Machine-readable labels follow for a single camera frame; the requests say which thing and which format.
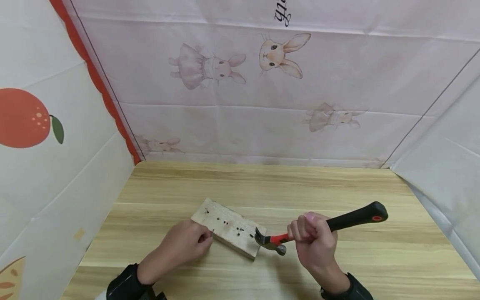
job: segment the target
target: red trim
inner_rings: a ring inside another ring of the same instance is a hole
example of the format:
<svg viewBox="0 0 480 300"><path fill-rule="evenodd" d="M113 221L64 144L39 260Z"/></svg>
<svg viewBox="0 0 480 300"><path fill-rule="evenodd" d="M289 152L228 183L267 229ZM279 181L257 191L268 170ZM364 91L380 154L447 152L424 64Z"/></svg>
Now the red trim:
<svg viewBox="0 0 480 300"><path fill-rule="evenodd" d="M59 17L65 22L65 26L67 27L67 33L68 33L68 36L70 37L70 40L72 41L73 46L77 50L80 57L86 61L88 72L90 73L90 78L92 78L93 84L95 85L97 90L102 94L103 103L105 104L105 107L107 108L110 115L115 119L117 128L120 134L125 139L125 142L127 143L127 148L130 151L131 155L133 156L133 162L135 164L138 164L141 161L140 157L138 156L138 153L135 150L135 147L133 146L132 140L128 136L125 126L123 126L123 123L120 119L120 115L115 105L113 104L112 98L110 98L110 95L108 94L107 88L103 84L103 81L100 78L100 75L98 74L97 70L95 69L95 66L92 63L92 60L90 59L90 56L88 55L87 49L85 48L85 45L83 44L82 39L80 39L80 35L78 34L77 29L75 28L75 25L73 25L72 19L68 15L65 5L63 4L62 0L50 0L50 3L52 4L53 8L55 9Z"/></svg>

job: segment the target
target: wood grain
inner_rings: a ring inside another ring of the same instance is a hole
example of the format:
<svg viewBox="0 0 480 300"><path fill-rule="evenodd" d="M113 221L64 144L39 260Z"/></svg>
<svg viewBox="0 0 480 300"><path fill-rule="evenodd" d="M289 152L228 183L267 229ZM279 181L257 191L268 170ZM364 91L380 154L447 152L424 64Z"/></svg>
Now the wood grain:
<svg viewBox="0 0 480 300"><path fill-rule="evenodd" d="M255 228L263 235L267 232L265 227L208 198L191 219L213 231L216 240L252 260L260 249L253 238Z"/></svg>
<svg viewBox="0 0 480 300"><path fill-rule="evenodd" d="M126 265L139 262L168 229L215 199L285 233L300 214L337 216L372 201L389 219L339 232L336 258L375 300L472 300L480 284L406 184L387 169L142 162L133 171L62 299L94 299ZM320 299L294 243L253 262L214 242L202 260L155 288L168 300Z"/></svg>

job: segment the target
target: green leaf illustration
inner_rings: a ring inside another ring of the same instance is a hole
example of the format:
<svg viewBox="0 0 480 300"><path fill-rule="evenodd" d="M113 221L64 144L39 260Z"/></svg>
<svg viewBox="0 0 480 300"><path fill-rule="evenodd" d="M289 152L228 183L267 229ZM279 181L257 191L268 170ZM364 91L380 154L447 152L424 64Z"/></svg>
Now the green leaf illustration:
<svg viewBox="0 0 480 300"><path fill-rule="evenodd" d="M55 137L57 138L57 141L59 141L60 144L63 144L63 138L65 137L65 134L63 132L63 126L60 123L60 120L57 119L57 117L52 117L52 128L53 128L53 133L55 134Z"/></svg>

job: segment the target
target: hand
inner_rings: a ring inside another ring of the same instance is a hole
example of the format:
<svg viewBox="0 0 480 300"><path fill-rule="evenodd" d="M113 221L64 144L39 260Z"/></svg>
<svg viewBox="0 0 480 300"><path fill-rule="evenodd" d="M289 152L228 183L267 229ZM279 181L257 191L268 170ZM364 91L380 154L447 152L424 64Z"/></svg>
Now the hand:
<svg viewBox="0 0 480 300"><path fill-rule="evenodd" d="M337 232L331 232L326 216L306 213L288 225L288 237L295 240L300 263L323 289L339 294L350 288L350 280L336 263Z"/></svg>
<svg viewBox="0 0 480 300"><path fill-rule="evenodd" d="M176 267L203 256L212 242L212 232L207 227L190 219L179 222L168 231L160 246L139 263L138 280L142 284L154 284Z"/></svg>

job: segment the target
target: hammer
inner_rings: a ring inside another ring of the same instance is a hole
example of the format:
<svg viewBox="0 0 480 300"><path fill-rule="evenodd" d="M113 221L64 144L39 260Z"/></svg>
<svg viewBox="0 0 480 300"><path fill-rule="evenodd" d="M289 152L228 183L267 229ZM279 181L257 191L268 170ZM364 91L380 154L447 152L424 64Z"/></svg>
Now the hammer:
<svg viewBox="0 0 480 300"><path fill-rule="evenodd" d="M387 219L387 209L383 204L375 201L352 212L328 219L327 224L331 231L336 231L361 224L380 223ZM264 236L260 233L258 228L255 228L255 241L260 246L268 250L274 250L283 256L287 253L287 248L282 244L291 240L288 237L288 233L275 236Z"/></svg>

